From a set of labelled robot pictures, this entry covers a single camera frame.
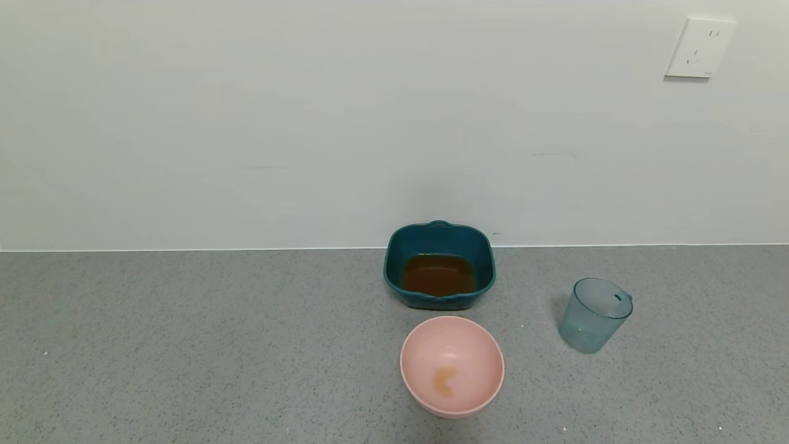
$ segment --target gray countertop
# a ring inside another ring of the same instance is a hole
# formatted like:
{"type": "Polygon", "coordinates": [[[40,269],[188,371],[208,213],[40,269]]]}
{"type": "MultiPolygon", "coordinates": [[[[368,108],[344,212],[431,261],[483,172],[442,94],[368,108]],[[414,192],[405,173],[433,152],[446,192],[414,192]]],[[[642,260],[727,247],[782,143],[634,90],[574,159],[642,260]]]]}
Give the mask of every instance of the gray countertop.
{"type": "Polygon", "coordinates": [[[464,420],[402,383],[406,334],[446,313],[402,305],[383,250],[0,254],[0,442],[789,439],[789,246],[494,253],[462,314],[507,377],[464,420]],[[587,276],[635,305],[596,355],[556,332],[587,276]]]}

